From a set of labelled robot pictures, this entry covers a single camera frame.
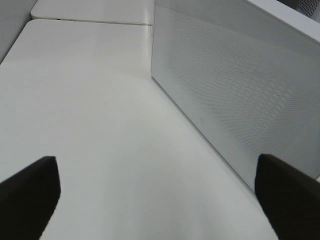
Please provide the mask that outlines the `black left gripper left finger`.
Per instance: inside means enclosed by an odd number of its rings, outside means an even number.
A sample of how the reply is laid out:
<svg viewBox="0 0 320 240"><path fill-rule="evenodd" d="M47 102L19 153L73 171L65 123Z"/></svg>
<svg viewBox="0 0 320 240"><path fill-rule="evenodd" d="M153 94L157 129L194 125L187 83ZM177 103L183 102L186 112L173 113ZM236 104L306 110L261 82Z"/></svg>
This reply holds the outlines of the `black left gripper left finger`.
<svg viewBox="0 0 320 240"><path fill-rule="evenodd" d="M61 196L54 156L44 156L0 184L0 238L38 240Z"/></svg>

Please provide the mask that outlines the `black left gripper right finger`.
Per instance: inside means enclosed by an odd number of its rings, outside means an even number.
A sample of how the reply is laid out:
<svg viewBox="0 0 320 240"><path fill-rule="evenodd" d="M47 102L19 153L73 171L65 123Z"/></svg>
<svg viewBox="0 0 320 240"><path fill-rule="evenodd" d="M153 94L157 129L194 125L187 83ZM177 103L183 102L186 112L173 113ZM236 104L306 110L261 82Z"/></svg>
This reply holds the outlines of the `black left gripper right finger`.
<svg viewBox="0 0 320 240"><path fill-rule="evenodd" d="M278 239L320 238L318 181L271 154L261 154L254 193Z"/></svg>

